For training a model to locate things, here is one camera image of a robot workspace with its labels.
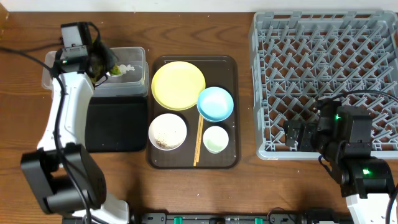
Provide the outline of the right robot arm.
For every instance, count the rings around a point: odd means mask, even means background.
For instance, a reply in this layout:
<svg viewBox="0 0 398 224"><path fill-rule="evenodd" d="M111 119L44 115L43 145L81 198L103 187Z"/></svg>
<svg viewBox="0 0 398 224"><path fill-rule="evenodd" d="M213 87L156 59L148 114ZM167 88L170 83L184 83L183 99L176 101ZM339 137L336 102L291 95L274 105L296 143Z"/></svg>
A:
<svg viewBox="0 0 398 224"><path fill-rule="evenodd" d="M340 186L354 223L397 223L397 187L388 163L371 154L371 120L290 120L284 131L288 146L296 142L319 153L318 161Z"/></svg>

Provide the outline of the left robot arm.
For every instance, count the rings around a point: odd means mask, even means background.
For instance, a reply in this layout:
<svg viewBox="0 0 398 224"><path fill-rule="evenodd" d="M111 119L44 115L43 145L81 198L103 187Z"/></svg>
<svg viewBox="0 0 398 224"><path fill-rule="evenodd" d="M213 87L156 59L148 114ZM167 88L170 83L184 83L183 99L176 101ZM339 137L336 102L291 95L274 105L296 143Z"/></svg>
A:
<svg viewBox="0 0 398 224"><path fill-rule="evenodd" d="M116 64L116 56L91 38L92 22L61 26L63 48L48 71L52 105L36 151L21 158L21 169L46 214L83 223L129 223L129 205L107 192L104 174L85 147L88 106L96 82Z"/></svg>

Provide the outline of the white napkin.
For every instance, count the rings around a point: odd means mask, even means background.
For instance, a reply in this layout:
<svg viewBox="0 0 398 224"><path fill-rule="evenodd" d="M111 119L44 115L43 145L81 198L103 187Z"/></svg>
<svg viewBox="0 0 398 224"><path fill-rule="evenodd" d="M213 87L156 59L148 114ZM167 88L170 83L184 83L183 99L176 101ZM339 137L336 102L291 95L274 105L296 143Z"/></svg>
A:
<svg viewBox="0 0 398 224"><path fill-rule="evenodd" d="M119 65L118 68L122 75L127 74L127 72L133 72L135 70L135 68L130 64L128 64L128 65L122 64L122 65Z"/></svg>

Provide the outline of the white cup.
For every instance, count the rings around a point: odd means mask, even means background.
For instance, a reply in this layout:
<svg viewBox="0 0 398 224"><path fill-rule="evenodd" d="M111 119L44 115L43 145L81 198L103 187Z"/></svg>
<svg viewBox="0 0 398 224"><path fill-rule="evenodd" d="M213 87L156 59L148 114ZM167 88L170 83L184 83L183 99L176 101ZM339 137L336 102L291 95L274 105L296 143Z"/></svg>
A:
<svg viewBox="0 0 398 224"><path fill-rule="evenodd" d="M218 154L228 146L229 136L222 127L211 126L203 133L203 143L210 153Z"/></svg>

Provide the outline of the green snack wrapper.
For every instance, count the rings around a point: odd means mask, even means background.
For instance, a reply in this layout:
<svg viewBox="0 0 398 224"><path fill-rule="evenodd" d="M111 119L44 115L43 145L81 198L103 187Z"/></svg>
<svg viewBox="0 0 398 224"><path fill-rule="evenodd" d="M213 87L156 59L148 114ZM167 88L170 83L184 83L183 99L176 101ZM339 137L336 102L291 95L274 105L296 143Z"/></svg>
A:
<svg viewBox="0 0 398 224"><path fill-rule="evenodd" d="M110 71L109 76L121 76L123 73L119 68L119 65L115 65Z"/></svg>

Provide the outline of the pink bowl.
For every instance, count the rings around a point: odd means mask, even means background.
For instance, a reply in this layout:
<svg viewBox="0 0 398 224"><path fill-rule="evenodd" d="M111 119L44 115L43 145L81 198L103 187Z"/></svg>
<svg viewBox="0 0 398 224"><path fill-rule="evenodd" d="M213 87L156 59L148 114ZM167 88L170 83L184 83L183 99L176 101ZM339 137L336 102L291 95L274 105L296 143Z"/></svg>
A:
<svg viewBox="0 0 398 224"><path fill-rule="evenodd" d="M162 149L155 140L157 133L174 133L178 137L178 145L172 149ZM162 151L172 151L185 141L187 137L187 125L185 121L178 115L172 113L161 114L156 117L150 124L148 137L151 144Z"/></svg>

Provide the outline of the pile of rice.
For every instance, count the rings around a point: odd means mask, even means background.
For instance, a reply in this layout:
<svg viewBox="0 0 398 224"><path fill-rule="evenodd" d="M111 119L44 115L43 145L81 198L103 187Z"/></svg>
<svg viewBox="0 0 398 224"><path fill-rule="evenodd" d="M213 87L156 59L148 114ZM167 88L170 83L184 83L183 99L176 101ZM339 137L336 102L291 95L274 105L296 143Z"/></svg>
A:
<svg viewBox="0 0 398 224"><path fill-rule="evenodd" d="M162 149L172 149L178 145L178 137L174 133L157 133L155 140Z"/></svg>

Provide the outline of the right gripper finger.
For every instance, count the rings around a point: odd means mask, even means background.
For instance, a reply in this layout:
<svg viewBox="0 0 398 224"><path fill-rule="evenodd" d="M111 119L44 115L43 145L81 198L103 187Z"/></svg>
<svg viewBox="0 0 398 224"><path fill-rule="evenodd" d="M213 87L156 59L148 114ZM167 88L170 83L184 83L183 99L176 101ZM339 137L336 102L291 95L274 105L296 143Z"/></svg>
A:
<svg viewBox="0 0 398 224"><path fill-rule="evenodd" d="M283 128L285 133L285 145L295 146L295 142L300 134L301 122L299 120L284 121Z"/></svg>
<svg viewBox="0 0 398 224"><path fill-rule="evenodd" d="M300 128L297 142L298 151L311 151L311 126L309 124L304 124Z"/></svg>

